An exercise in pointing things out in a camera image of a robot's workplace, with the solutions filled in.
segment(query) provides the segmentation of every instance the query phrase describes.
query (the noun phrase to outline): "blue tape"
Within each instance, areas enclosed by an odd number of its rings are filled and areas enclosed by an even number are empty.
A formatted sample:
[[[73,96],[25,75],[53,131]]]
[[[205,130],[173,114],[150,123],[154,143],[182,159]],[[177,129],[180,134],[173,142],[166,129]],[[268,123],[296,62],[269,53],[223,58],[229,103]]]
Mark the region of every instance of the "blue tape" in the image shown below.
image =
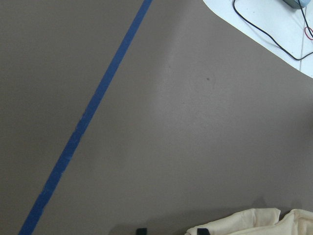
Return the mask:
[[[29,212],[19,234],[30,235],[33,233],[44,208],[49,202],[54,190],[56,189],[63,172],[65,171],[68,163],[70,162],[81,137],[86,131],[94,113],[96,112],[105,92],[107,91],[109,84],[111,83],[115,72],[120,65],[123,57],[130,46],[145,14],[147,13],[149,6],[153,0],[144,0],[139,11],[137,12],[130,28],[128,29],[121,45],[119,46],[115,56],[113,57],[106,73],[101,79],[101,82],[91,98],[84,114],[76,125],[76,129],[69,138],[62,154],[60,155],[56,165],[54,166],[42,192],[39,194],[34,206]]]

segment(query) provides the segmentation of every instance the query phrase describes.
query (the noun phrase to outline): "black cord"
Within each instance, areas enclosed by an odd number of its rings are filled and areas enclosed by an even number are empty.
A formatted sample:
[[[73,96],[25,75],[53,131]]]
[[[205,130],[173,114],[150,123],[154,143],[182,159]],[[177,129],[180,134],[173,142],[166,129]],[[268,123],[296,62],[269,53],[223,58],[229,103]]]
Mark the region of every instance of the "black cord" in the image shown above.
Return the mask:
[[[308,57],[309,55],[312,55],[312,54],[313,54],[313,51],[312,51],[312,52],[310,52],[309,54],[307,54],[307,55],[301,57],[300,59],[295,58],[295,57],[294,57],[293,55],[291,55],[286,49],[284,49],[281,45],[279,45],[279,43],[278,43],[269,33],[266,33],[264,30],[260,29],[258,26],[256,26],[255,24],[251,23],[251,22],[248,21],[245,17],[243,17],[243,16],[237,11],[237,9],[236,9],[236,7],[235,7],[235,1],[236,1],[236,0],[233,0],[232,5],[233,5],[234,11],[237,13],[237,15],[239,15],[239,16],[241,17],[241,19],[243,19],[244,21],[246,21],[248,24],[252,25],[253,27],[255,27],[256,29],[258,29],[258,30],[261,31],[262,33],[268,35],[269,38],[271,38],[272,41],[273,41],[279,48],[281,48],[281,50],[283,50],[286,54],[288,54],[292,59],[294,59],[294,60],[296,60],[296,61],[300,61],[300,60],[303,60],[304,58]],[[303,18],[304,18],[304,20],[305,20],[305,23],[306,23],[306,25],[307,25],[307,27],[308,27],[308,29],[309,29],[310,34],[312,35],[312,32],[311,32],[311,30],[310,30],[310,28],[309,28],[307,19],[306,19],[305,15],[304,15],[304,12],[303,12],[303,10],[302,10],[302,6],[301,6],[301,3],[300,3],[300,0],[298,0],[298,3],[299,3],[299,5],[300,5],[300,8],[301,8],[302,15],[303,15]]]

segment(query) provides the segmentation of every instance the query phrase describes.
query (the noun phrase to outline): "white fabric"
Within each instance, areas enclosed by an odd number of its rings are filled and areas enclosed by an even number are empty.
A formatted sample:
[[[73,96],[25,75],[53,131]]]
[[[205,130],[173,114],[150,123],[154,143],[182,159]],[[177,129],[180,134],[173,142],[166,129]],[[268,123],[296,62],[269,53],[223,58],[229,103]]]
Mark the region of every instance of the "white fabric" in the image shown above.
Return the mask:
[[[234,213],[224,219],[188,229],[185,235],[197,235],[198,228],[207,228],[211,235],[227,235],[239,230],[273,225],[278,222],[279,214],[280,210],[276,208],[249,209]]]
[[[242,211],[225,219],[191,228],[187,231],[186,235],[196,235],[197,228],[207,228],[212,235],[313,235],[312,212],[292,210],[281,221],[275,223],[276,218],[274,219],[274,217],[269,220],[265,219],[266,214],[271,217],[275,214],[274,211],[267,211],[268,209],[265,209],[266,211],[260,211],[260,209],[252,209],[252,211],[253,210],[255,210],[255,212],[251,212],[250,215],[253,216],[255,214],[256,217],[254,219],[247,220],[246,216],[249,215],[249,213],[247,213],[249,210]],[[239,225],[233,224],[235,218],[239,220]]]

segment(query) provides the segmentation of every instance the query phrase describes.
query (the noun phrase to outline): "beige towel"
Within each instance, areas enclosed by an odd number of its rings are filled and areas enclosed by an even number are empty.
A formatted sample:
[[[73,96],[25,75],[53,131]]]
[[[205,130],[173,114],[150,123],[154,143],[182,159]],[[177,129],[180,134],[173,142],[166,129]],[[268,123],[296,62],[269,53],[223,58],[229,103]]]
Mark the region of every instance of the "beige towel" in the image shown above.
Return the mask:
[[[225,219],[191,228],[186,235],[196,235],[197,228],[207,228],[212,235],[313,235],[312,212],[292,210],[277,222],[279,212],[278,209],[242,211]]]

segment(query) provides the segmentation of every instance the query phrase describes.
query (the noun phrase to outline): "blue stripe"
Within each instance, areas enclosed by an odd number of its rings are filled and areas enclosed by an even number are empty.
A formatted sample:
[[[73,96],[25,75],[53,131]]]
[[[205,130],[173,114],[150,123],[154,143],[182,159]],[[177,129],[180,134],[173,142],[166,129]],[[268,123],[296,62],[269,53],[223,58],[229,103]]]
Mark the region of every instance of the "blue stripe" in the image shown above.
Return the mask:
[[[62,154],[60,155],[56,165],[54,166],[42,192],[39,194],[34,206],[28,214],[19,234],[30,235],[33,233],[44,208],[49,202],[54,190],[56,189],[63,172],[70,162],[79,142],[86,131],[94,113],[96,112],[109,84],[111,83],[115,72],[120,65],[129,45],[131,44],[145,14],[147,13],[152,0],[144,0],[139,11],[137,12],[134,21],[128,29],[121,45],[119,46],[115,56],[113,57],[106,73],[95,91],[91,101],[89,102],[84,114],[76,125],[76,129],[69,138]]]

